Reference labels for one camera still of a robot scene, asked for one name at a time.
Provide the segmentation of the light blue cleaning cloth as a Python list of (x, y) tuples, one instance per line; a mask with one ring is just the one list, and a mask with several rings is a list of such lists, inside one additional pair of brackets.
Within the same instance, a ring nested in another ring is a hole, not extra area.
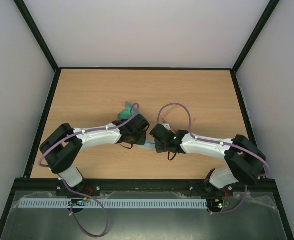
[(156, 144), (154, 140), (146, 140), (144, 144), (138, 145), (138, 147), (146, 150), (156, 150)]

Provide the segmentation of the grey green glasses case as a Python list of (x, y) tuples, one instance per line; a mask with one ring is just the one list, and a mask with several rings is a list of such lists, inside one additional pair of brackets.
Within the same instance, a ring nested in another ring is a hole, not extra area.
[(134, 103), (131, 104), (130, 102), (125, 103), (125, 109), (117, 115), (119, 120), (128, 120), (132, 115), (135, 115), (136, 112), (139, 111), (139, 104)]

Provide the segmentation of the pink transparent sunglasses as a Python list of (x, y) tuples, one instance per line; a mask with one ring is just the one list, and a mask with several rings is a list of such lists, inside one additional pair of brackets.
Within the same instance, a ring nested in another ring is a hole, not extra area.
[(187, 111), (181, 106), (169, 106), (161, 114), (160, 121), (163, 123), (189, 122)]

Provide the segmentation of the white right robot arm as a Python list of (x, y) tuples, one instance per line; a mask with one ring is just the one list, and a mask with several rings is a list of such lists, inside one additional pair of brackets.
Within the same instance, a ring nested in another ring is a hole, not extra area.
[(225, 187), (242, 183), (256, 185), (261, 176), (265, 155), (245, 136), (211, 138), (198, 136), (187, 130), (171, 131), (168, 124), (157, 124), (150, 132), (157, 153), (167, 152), (172, 161), (178, 154), (199, 154), (226, 163), (225, 167), (212, 169), (204, 180), (204, 190), (216, 196)]

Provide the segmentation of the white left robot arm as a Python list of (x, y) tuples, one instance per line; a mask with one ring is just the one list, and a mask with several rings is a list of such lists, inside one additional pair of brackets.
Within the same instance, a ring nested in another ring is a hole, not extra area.
[(70, 124), (64, 123), (39, 149), (42, 158), (47, 162), (46, 167), (63, 179), (70, 188), (75, 188), (84, 181), (74, 165), (81, 151), (101, 145), (144, 145), (149, 127), (150, 123), (140, 113), (135, 113), (127, 120), (115, 120), (94, 128), (72, 128)]

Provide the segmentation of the right controller board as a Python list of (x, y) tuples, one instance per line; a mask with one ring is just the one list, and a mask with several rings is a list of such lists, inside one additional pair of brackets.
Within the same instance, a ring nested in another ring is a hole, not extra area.
[(225, 198), (215, 198), (207, 200), (207, 207), (210, 209), (223, 209), (230, 205), (228, 199)]

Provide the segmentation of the controller board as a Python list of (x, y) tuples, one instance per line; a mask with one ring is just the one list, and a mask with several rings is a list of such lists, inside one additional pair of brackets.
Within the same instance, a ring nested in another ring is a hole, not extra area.
[(210, 209), (223, 209), (230, 205), (228, 199), (225, 198), (215, 198), (207, 200), (207, 207)]
[(90, 203), (90, 199), (88, 199), (88, 198), (82, 198), (82, 199), (80, 199), (80, 198), (76, 198), (76, 199), (70, 199), (69, 201), (68, 201), (68, 206), (69, 207), (71, 207), (71, 206), (73, 206), (73, 207), (86, 207), (87, 206), (87, 204), (88, 203)]

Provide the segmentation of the left controller board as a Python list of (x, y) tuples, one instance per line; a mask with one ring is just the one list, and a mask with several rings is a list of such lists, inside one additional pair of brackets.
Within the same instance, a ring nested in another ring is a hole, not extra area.
[(69, 207), (71, 207), (71, 206), (73, 206), (73, 207), (86, 207), (87, 206), (87, 204), (88, 203), (90, 203), (90, 199), (88, 199), (88, 198), (82, 198), (82, 199), (80, 199), (80, 198), (76, 198), (76, 199), (70, 199), (69, 201), (68, 201), (68, 206)]

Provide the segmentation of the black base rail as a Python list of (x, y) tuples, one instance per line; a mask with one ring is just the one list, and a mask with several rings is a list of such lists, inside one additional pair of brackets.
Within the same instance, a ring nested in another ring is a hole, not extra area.
[[(214, 190), (204, 183), (203, 179), (196, 180), (151, 180), (151, 179), (85, 179), (72, 190), (91, 194), (98, 197), (101, 194), (113, 192), (124, 193), (181, 193), (188, 197), (201, 197), (203, 199), (221, 199), (227, 194), (245, 191), (243, 183), (228, 185), (223, 189)], [(16, 178), (10, 194), (13, 196), (18, 191), (54, 192), (58, 196), (72, 197), (63, 182), (53, 178)]]

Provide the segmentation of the black frame post right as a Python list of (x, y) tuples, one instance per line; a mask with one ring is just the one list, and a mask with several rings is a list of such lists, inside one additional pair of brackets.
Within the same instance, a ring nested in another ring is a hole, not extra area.
[(268, 2), (252, 33), (250, 34), (246, 44), (244, 45), (240, 55), (238, 56), (235, 64), (232, 67), (232, 71), (234, 73), (237, 73), (238, 70), (241, 68), (243, 62), (245, 61), (246, 57), (248, 56), (249, 52), (251, 51), (252, 47), (254, 46), (256, 40), (260, 36), (261, 32), (263, 31), (279, 2), (280, 0), (270, 0)]

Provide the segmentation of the black frame post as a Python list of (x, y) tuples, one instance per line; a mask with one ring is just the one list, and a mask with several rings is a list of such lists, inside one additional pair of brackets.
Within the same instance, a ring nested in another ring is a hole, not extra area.
[(59, 70), (59, 66), (54, 59), (43, 35), (41, 34), (32, 14), (30, 13), (26, 3), (23, 0), (14, 0), (14, 3), (19, 10), (21, 16), (23, 17), (24, 21), (26, 22), (29, 30), (31, 31), (33, 37), (35, 38), (36, 42), (38, 43), (40, 49), (42, 50), (45, 58), (47, 59), (49, 65), (51, 66), (54, 72)]
[(268, 2), (252, 33), (250, 34), (246, 44), (244, 45), (240, 55), (238, 56), (235, 64), (232, 67), (232, 71), (234, 73), (237, 73), (238, 70), (241, 68), (243, 62), (245, 61), (246, 57), (248, 56), (249, 52), (251, 51), (252, 47), (254, 46), (256, 40), (260, 36), (261, 32), (263, 31), (279, 2), (280, 0), (270, 0)]

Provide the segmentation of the black frame post left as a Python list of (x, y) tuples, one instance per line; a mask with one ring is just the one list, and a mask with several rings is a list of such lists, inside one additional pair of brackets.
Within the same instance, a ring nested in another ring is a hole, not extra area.
[(26, 22), (29, 30), (31, 31), (33, 37), (35, 38), (36, 42), (38, 43), (40, 49), (42, 50), (45, 58), (47, 59), (49, 65), (51, 66), (54, 72), (59, 70), (59, 66), (54, 59), (43, 35), (41, 34), (32, 14), (30, 13), (26, 3), (23, 0), (14, 0), (14, 3), (19, 10), (21, 16), (23, 17), (24, 21)]

